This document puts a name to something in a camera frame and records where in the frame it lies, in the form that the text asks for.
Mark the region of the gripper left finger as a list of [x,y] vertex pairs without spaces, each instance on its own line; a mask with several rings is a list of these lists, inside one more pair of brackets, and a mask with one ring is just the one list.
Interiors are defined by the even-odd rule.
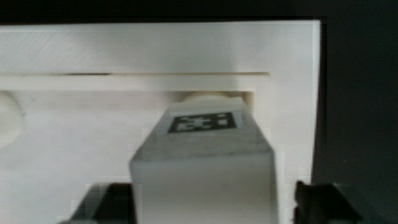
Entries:
[[91,186],[75,213],[59,224],[136,224],[134,192],[130,183]]

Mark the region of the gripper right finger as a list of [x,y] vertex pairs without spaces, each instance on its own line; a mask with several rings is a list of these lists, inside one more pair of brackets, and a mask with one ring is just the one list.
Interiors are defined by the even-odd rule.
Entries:
[[361,224],[363,217],[335,184],[296,186],[294,224]]

